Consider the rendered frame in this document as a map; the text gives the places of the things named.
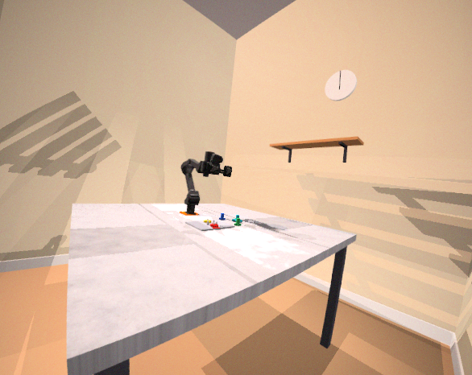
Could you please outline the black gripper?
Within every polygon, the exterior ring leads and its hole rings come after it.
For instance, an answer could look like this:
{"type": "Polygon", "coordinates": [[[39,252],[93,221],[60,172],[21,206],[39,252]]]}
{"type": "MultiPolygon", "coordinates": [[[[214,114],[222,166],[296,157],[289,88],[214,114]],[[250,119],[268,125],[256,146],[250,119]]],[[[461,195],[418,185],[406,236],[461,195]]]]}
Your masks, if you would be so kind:
{"type": "Polygon", "coordinates": [[[201,163],[201,173],[212,174],[212,175],[219,175],[222,173],[223,176],[231,177],[232,167],[231,166],[224,166],[224,170],[220,168],[220,165],[213,164],[210,162],[202,161],[201,163]]]}

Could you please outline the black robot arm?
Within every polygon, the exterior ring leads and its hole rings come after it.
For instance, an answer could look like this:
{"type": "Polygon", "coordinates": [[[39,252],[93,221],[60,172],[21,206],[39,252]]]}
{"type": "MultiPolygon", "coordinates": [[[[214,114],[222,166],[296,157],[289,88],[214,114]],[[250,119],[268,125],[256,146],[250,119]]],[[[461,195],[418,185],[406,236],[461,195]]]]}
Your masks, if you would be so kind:
{"type": "MultiPolygon", "coordinates": [[[[212,151],[205,152],[205,161],[210,162],[213,164],[220,165],[222,163],[223,158],[220,155],[215,154],[212,151]]],[[[188,215],[195,215],[195,205],[199,204],[200,197],[199,192],[195,191],[193,178],[192,178],[192,171],[193,168],[196,168],[197,173],[201,173],[201,163],[202,161],[198,162],[195,159],[188,159],[187,161],[181,164],[181,170],[185,174],[185,181],[188,189],[188,194],[186,196],[186,200],[184,201],[187,204],[187,213],[188,215]]]]}

